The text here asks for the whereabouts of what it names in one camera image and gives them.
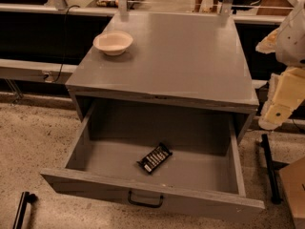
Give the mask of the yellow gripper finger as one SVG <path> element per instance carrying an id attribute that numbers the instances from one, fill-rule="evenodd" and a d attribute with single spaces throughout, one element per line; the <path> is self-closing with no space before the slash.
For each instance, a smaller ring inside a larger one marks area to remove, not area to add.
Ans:
<path id="1" fill-rule="evenodd" d="M 263 130 L 271 131 L 280 127 L 293 113 L 290 106 L 267 100 L 261 110 L 258 125 Z"/>
<path id="2" fill-rule="evenodd" d="M 255 50 L 265 54 L 275 52 L 277 33 L 278 29 L 271 31 L 256 45 Z"/>

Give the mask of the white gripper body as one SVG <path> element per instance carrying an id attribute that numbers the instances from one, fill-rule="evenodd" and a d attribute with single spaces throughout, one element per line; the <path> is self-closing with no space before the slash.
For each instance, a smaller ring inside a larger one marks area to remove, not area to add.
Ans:
<path id="1" fill-rule="evenodd" d="M 272 103 L 294 111 L 305 100 L 305 70 L 288 67 L 275 77 Z"/>

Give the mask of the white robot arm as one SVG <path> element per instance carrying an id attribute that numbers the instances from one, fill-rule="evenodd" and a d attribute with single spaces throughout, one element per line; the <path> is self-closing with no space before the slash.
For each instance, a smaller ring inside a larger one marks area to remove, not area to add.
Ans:
<path id="1" fill-rule="evenodd" d="M 286 66 L 281 74 L 272 73 L 267 101 L 261 110 L 259 127 L 280 127 L 305 100 L 305 3 L 293 8 L 278 29 L 269 33 L 255 48 L 261 53 L 275 53 Z"/>

